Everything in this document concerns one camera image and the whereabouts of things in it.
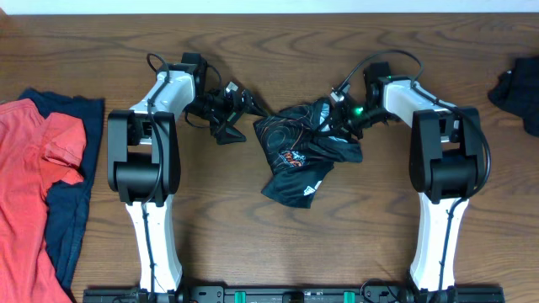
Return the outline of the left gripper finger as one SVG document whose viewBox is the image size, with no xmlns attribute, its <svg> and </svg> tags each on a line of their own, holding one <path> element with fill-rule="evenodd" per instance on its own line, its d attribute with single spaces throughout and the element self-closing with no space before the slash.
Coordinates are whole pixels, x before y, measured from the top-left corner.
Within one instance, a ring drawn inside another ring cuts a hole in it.
<svg viewBox="0 0 539 303">
<path fill-rule="evenodd" d="M 267 117 L 268 112 L 260 105 L 248 89 L 242 91 L 243 112 L 246 114 Z"/>
<path fill-rule="evenodd" d="M 245 142 L 246 140 L 246 136 L 236 129 L 233 123 L 222 122 L 216 127 L 216 143 L 218 145 Z"/>
</svg>

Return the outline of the black patterned sports jersey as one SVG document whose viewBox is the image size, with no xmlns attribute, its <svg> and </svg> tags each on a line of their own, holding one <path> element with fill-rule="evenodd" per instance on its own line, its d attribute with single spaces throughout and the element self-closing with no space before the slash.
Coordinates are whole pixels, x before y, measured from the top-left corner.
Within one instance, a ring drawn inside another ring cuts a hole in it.
<svg viewBox="0 0 539 303">
<path fill-rule="evenodd" d="M 363 160 L 360 143 L 348 133 L 327 136 L 334 112 L 328 98 L 282 109 L 253 123 L 272 178 L 261 193 L 282 205 L 309 209 L 336 162 Z"/>
</svg>

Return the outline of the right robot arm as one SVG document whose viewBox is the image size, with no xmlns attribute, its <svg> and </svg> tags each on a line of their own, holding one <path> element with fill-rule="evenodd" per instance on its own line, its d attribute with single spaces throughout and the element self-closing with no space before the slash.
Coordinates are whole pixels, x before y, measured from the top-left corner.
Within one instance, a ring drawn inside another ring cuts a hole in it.
<svg viewBox="0 0 539 303">
<path fill-rule="evenodd" d="M 469 200 L 484 186 L 492 158 L 478 111 L 459 108 L 425 90 L 417 77 L 392 74 L 388 63 L 364 71 L 366 100 L 356 104 L 344 79 L 330 97 L 337 109 L 325 122 L 330 132 L 355 136 L 378 122 L 400 120 L 411 129 L 408 171 L 419 195 L 416 252 L 408 276 L 418 299 L 454 299 L 454 259 Z"/>
</svg>

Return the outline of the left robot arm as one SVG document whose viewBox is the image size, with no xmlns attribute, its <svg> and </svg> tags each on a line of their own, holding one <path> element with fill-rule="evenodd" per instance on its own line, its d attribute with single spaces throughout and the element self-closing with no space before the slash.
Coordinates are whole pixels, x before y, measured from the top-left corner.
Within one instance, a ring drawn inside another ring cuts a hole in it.
<svg viewBox="0 0 539 303">
<path fill-rule="evenodd" d="M 107 118 L 108 183 L 131 218 L 141 263 L 138 301 L 174 302 L 183 276 L 172 223 L 173 197 L 181 177 L 176 123 L 180 116 L 208 122 L 217 144 L 244 142 L 235 128 L 243 114 L 267 111 L 234 82 L 205 88 L 207 61 L 188 53 L 180 63 L 163 61 L 148 94 Z"/>
</svg>

